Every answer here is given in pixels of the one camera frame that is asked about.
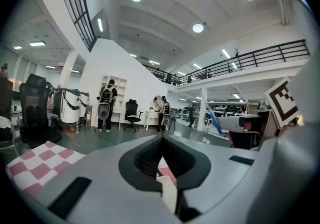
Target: black slot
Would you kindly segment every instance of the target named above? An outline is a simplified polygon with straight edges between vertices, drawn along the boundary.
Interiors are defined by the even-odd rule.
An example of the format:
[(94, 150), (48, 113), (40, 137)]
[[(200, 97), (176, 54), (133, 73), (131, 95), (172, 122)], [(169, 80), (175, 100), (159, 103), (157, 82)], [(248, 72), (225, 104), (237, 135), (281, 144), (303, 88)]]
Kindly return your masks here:
[(248, 166), (252, 166), (252, 164), (254, 163), (253, 159), (243, 158), (243, 157), (239, 157), (239, 156), (232, 156), (229, 159), (232, 161), (236, 161), (238, 163), (248, 165)]
[(48, 210), (65, 220), (90, 183), (91, 180), (85, 177), (77, 177), (49, 206)]

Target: column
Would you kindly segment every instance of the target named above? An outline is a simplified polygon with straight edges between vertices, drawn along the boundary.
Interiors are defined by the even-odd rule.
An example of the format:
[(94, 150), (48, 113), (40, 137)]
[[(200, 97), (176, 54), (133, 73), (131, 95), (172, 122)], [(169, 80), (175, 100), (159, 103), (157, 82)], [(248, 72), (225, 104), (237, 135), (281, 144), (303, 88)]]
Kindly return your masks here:
[(72, 51), (68, 54), (68, 57), (66, 58), (66, 61), (60, 76), (60, 80), (59, 80), (59, 84), (61, 87), (68, 87), (70, 74), (74, 67), (74, 63), (76, 61), (77, 56), (78, 56), (78, 53), (76, 51)]
[(199, 115), (199, 121), (198, 121), (198, 131), (203, 130), (204, 126), (204, 118), (207, 111), (207, 99), (208, 99), (208, 90), (206, 88), (201, 89), (201, 105), (200, 105), (200, 115)]

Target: checkered cloth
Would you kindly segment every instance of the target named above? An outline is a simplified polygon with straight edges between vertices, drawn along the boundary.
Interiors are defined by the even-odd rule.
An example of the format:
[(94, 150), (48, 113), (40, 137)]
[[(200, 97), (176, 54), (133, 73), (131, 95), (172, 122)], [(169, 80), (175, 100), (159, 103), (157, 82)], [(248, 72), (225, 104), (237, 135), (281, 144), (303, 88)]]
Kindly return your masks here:
[(35, 197), (49, 180), (84, 156), (48, 141), (11, 161), (5, 172), (19, 189)]

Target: railing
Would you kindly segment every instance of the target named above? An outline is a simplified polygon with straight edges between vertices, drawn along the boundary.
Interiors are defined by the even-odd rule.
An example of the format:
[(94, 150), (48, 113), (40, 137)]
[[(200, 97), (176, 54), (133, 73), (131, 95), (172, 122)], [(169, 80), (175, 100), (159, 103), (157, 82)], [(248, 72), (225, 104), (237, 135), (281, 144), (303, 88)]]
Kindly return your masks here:
[(306, 59), (309, 58), (309, 56), (310, 54), (304, 39), (292, 41), (266, 47), (209, 65), (180, 77), (178, 85), (265, 65)]
[(180, 83), (180, 78), (178, 76), (172, 75), (171, 73), (167, 73), (163, 70), (159, 70), (147, 65), (144, 65), (154, 76), (156, 76), (162, 82), (172, 84), (173, 86), (178, 86)]
[(64, 0), (71, 19), (87, 49), (91, 51), (97, 37), (88, 13), (86, 0)]

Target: blue object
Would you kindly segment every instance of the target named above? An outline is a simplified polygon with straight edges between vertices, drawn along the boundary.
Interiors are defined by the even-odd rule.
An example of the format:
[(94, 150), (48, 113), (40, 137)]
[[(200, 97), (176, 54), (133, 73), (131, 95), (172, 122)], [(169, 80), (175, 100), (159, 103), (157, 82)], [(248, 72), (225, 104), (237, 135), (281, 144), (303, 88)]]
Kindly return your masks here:
[(210, 108), (210, 107), (208, 107), (208, 108), (207, 108), (207, 110), (208, 110), (208, 112), (209, 112), (209, 114), (210, 114), (210, 116), (211, 116), (211, 119), (212, 119), (213, 125), (214, 125), (214, 126), (215, 126), (215, 128), (217, 129), (217, 131), (218, 131), (219, 135), (220, 135), (220, 136), (223, 136), (223, 134), (222, 134), (222, 130), (221, 130), (221, 128), (220, 128), (220, 126), (219, 126), (219, 124), (218, 124), (218, 122), (217, 122), (217, 120), (216, 120), (216, 116), (215, 116), (215, 114), (213, 113), (213, 111), (211, 110), (211, 108)]

